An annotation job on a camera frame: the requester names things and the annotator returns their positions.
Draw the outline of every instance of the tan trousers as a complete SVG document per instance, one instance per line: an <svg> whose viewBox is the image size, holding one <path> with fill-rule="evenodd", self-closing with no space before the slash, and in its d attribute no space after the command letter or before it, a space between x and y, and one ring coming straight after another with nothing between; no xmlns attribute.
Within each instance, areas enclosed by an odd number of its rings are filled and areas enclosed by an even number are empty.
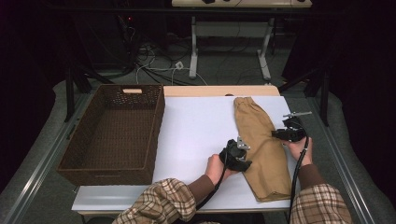
<svg viewBox="0 0 396 224"><path fill-rule="evenodd" d="M275 126L267 113L251 97L233 101L239 136L250 146L244 172L256 200L271 202L290 198L291 180L285 150L280 140L272 137Z"/></svg>

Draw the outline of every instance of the table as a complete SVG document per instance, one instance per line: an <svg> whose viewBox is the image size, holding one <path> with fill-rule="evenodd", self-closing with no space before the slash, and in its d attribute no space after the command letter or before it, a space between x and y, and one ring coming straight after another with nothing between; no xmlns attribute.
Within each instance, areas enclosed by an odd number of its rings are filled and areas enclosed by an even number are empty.
<svg viewBox="0 0 396 224"><path fill-rule="evenodd" d="M282 116L290 112L274 86L165 86L164 94L165 112L153 181L176 177L190 183L204 173L210 155L220 153L229 139L236 140L236 126L229 122L233 119L234 96L225 94L252 96L256 103L264 105L276 128L283 128ZM292 178L296 162L285 151ZM81 186L72 210L83 216L116 215L130 207L146 187ZM256 202L246 179L237 174L221 184L199 212L278 211L287 210L289 205L289 200Z"/></svg>
<svg viewBox="0 0 396 224"><path fill-rule="evenodd" d="M214 3L206 4L202 0L173 0L173 7L258 7L258 8L307 8L311 7L310 0L299 2L297 0L216 0ZM257 50L257 55L265 81L271 81L271 75L265 60L265 52L273 31L275 19L268 22L230 22L230 21L196 21L191 19L191 41L192 53L190 63L190 78L196 78L198 64L197 36L243 36L243 37L263 37L262 48Z"/></svg>

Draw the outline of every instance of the checkered sleeve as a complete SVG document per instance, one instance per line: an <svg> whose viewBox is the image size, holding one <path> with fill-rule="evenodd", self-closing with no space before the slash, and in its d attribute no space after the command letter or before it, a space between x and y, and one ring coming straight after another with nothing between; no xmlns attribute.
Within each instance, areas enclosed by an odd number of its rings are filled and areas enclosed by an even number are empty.
<svg viewBox="0 0 396 224"><path fill-rule="evenodd" d="M320 184L303 189L294 199L291 223L352 223L338 189Z"/></svg>
<svg viewBox="0 0 396 224"><path fill-rule="evenodd" d="M169 178L150 185L134 205L123 211L113 224L173 223L190 220L195 214L195 200L181 181Z"/></svg>

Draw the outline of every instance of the brown sleeve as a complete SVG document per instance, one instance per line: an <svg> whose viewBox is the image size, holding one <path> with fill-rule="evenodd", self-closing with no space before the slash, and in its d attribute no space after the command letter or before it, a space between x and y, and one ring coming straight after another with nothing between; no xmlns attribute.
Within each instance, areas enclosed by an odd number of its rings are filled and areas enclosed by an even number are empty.
<svg viewBox="0 0 396 224"><path fill-rule="evenodd" d="M215 189L212 181L207 175L201 175L197 180L188 185L196 203L204 199L212 190Z"/></svg>
<svg viewBox="0 0 396 224"><path fill-rule="evenodd" d="M298 173L298 178L300 180L301 190L326 183L315 164L302 166Z"/></svg>

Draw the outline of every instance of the gray floor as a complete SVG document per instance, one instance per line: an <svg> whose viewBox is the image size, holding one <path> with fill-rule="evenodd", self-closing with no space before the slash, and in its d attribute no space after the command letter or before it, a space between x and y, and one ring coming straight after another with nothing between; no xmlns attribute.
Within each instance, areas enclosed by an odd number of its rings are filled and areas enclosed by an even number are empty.
<svg viewBox="0 0 396 224"><path fill-rule="evenodd" d="M277 39L275 54L267 52L268 67L272 76L271 84L280 86L283 79L280 76L288 59L293 36L281 36ZM198 48L198 74L195 80L188 78L188 70L176 71L173 77L191 85L263 85L262 73L256 50L262 41L246 38L202 38ZM151 68L169 68L178 61L184 67L190 66L188 53L189 40L171 45L167 52L156 49L149 51L146 59L140 56L142 64L146 65L155 54ZM153 83L141 69L131 74L113 79L119 84ZM172 77L172 71L159 72ZM172 82L163 81L165 85ZM92 80L97 87L100 83ZM302 90L305 84L300 83L282 93L291 111L313 111L313 116L302 117L305 128L314 138L314 162L318 165L324 178L340 189L355 223L396 223L395 211L388 199L378 190L364 167L356 158L348 140L347 128L339 100L330 95L329 122L330 127L324 127L318 118L318 99L305 98ZM55 172L66 144L64 139L71 130L73 123L64 123L66 115L65 85L61 82L54 87L57 98L51 115L38 136L31 151L26 156L21 168L11 179L6 189L0 195L1 223L81 223L81 217L71 211L75 198L75 186ZM78 110L74 117L82 113L85 105L79 105L82 99L89 96L76 94ZM286 223L282 212L264 214L266 223Z"/></svg>

